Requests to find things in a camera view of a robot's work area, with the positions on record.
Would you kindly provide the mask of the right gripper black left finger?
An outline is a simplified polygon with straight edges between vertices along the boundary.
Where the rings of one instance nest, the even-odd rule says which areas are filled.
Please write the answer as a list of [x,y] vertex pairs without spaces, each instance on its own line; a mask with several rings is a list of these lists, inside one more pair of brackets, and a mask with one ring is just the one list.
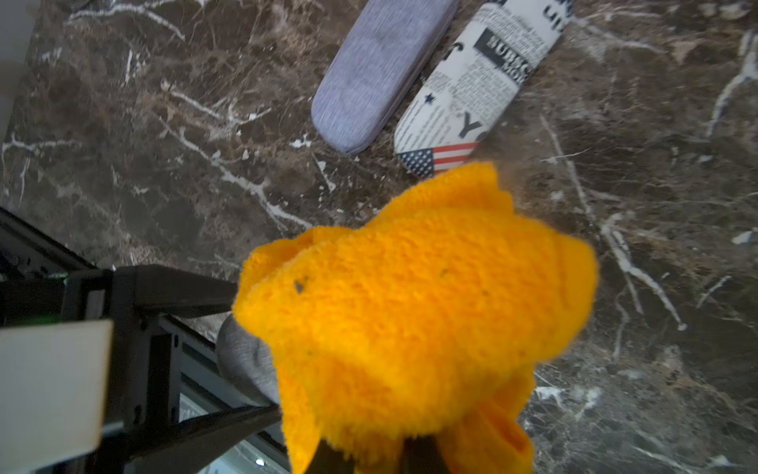
[[320,440],[319,446],[311,459],[305,474],[353,474],[355,462],[336,450],[327,442]]

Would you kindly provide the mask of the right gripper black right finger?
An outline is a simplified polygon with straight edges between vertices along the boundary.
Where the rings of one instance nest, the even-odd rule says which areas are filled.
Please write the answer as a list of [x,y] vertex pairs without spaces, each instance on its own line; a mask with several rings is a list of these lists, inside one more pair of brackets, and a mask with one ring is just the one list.
[[434,436],[407,438],[400,458],[401,474],[449,474]]

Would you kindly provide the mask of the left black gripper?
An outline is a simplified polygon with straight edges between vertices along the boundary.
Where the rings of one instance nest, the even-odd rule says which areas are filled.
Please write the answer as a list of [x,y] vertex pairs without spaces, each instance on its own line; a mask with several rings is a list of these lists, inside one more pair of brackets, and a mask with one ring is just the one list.
[[160,265],[70,274],[64,322],[112,324],[98,448],[59,463],[61,473],[197,473],[281,419],[280,409],[240,407],[179,420],[178,338],[160,313],[193,319],[231,310],[238,284]]

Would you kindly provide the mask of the grey eyeglass case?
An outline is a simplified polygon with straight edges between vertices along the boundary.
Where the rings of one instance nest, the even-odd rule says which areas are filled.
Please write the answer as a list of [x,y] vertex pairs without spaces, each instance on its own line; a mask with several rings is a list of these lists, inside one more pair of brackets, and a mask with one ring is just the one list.
[[221,376],[256,406],[280,404],[278,375],[270,347],[233,316],[221,325],[215,344]]

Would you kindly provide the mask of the orange cleaning cloth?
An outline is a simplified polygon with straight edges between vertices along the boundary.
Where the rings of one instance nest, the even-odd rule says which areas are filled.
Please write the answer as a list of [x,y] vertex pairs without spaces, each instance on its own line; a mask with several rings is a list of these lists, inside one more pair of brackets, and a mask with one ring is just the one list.
[[396,473],[406,441],[431,438],[452,473],[529,473],[535,367],[582,331],[597,285],[594,249],[516,213],[475,162],[359,229],[257,248],[232,313],[272,350],[294,472],[327,444]]

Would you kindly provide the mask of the lavender eyeglass case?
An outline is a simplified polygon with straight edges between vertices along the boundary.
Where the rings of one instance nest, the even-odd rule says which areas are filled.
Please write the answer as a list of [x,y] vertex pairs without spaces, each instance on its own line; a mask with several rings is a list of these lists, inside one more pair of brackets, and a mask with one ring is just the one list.
[[331,148],[351,155],[377,138],[445,36],[458,5],[366,3],[312,102],[313,124]]

